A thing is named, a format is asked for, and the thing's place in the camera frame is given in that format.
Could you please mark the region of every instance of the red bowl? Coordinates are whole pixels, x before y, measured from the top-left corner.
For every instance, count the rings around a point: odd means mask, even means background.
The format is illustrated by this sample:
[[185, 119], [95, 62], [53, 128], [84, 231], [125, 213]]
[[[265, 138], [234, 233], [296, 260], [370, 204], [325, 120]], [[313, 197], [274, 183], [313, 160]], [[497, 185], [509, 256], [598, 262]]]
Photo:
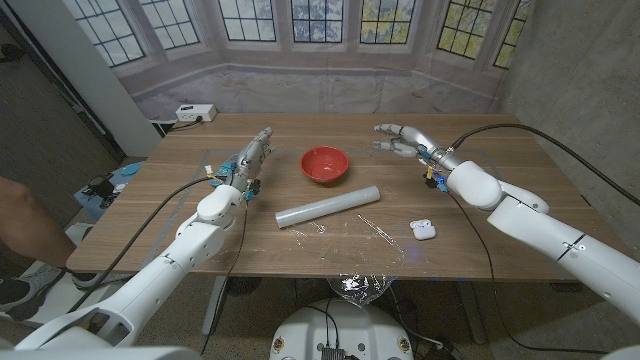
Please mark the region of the red bowl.
[[302, 172], [319, 183], [333, 181], [347, 171], [349, 158], [344, 151], [331, 146], [307, 150], [300, 158]]

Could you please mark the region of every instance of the clear plastic bag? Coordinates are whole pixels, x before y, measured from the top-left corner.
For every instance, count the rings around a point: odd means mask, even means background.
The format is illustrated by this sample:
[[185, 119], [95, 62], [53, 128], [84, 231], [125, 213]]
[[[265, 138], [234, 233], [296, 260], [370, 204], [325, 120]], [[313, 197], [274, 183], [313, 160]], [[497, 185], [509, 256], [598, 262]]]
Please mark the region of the clear plastic bag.
[[[355, 264], [358, 271], [327, 281], [343, 299], [360, 307], [382, 295], [397, 278], [387, 273], [389, 266], [402, 266], [406, 260], [405, 251], [393, 237], [363, 214], [358, 210], [342, 212], [289, 228], [298, 246], [322, 243], [318, 261], [348, 259]], [[377, 249], [375, 256], [371, 249]]]

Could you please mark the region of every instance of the wooden table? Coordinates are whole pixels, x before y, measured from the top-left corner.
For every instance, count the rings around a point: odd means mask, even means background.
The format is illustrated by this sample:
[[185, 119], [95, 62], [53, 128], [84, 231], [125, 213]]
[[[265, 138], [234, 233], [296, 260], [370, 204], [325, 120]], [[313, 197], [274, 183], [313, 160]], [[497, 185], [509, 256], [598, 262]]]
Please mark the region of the wooden table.
[[[517, 119], [507, 115], [218, 114], [212, 123], [169, 134], [67, 265], [76, 271], [104, 270], [168, 194], [203, 177], [204, 165], [218, 167], [270, 126], [277, 151], [267, 158], [260, 173], [262, 192], [248, 205], [245, 241], [233, 275], [337, 277], [358, 273], [404, 279], [490, 279], [489, 263], [476, 234], [448, 195], [424, 184], [424, 166], [415, 159], [373, 150], [370, 144], [384, 138], [373, 132], [373, 126], [380, 123], [413, 126], [448, 145], [469, 130], [501, 122]], [[299, 168], [301, 154], [318, 145], [336, 146], [349, 155], [347, 174], [331, 187], [314, 183]], [[541, 196], [551, 206], [551, 216], [630, 254], [528, 133], [518, 129], [483, 132], [469, 138], [459, 154]], [[380, 189], [379, 202], [317, 219], [317, 226], [306, 223], [281, 230], [276, 225], [277, 211], [372, 185]], [[160, 250], [168, 246], [178, 225], [211, 191], [205, 182], [193, 186], [184, 197], [176, 196], [116, 271], [138, 271], [145, 259], [159, 253], [149, 255], [154, 244]], [[494, 229], [486, 222], [487, 213], [464, 206], [489, 247], [498, 280], [572, 279], [553, 261]], [[240, 244], [243, 213], [244, 207], [220, 253], [194, 271], [227, 273]], [[393, 241], [376, 235], [358, 215]], [[420, 219], [433, 222], [438, 231], [435, 239], [414, 239], [409, 222]]]

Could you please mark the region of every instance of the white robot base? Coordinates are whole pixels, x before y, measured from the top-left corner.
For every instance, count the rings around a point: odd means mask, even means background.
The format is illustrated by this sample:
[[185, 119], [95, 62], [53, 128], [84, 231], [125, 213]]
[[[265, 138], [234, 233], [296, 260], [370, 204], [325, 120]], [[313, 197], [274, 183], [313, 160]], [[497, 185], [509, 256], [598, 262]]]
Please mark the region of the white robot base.
[[285, 320], [273, 336], [269, 359], [413, 359], [409, 337], [393, 317], [375, 306], [359, 308], [345, 300], [329, 304], [338, 329], [336, 346], [336, 327], [323, 312], [327, 301], [310, 305], [321, 311], [303, 307]]

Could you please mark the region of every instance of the window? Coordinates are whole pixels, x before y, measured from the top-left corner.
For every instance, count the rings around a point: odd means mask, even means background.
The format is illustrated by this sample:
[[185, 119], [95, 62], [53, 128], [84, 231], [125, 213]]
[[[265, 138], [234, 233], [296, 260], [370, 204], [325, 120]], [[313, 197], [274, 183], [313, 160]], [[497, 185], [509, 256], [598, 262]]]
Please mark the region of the window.
[[342, 42], [343, 0], [291, 0], [293, 41]]
[[116, 0], [63, 0], [109, 67], [144, 57]]
[[276, 41], [271, 0], [219, 0], [231, 41]]
[[529, 13], [529, 5], [531, 0], [520, 0], [516, 13], [513, 15], [509, 31], [502, 42], [500, 52], [496, 58], [495, 66], [503, 69], [508, 69], [511, 64], [511, 57], [516, 50], [516, 44], [520, 38], [520, 33], [524, 27], [524, 23], [527, 20], [527, 14]]
[[438, 49], [475, 59], [496, 0], [451, 0]]
[[360, 43], [406, 44], [414, 0], [364, 0]]
[[199, 42], [184, 0], [139, 0], [165, 50]]

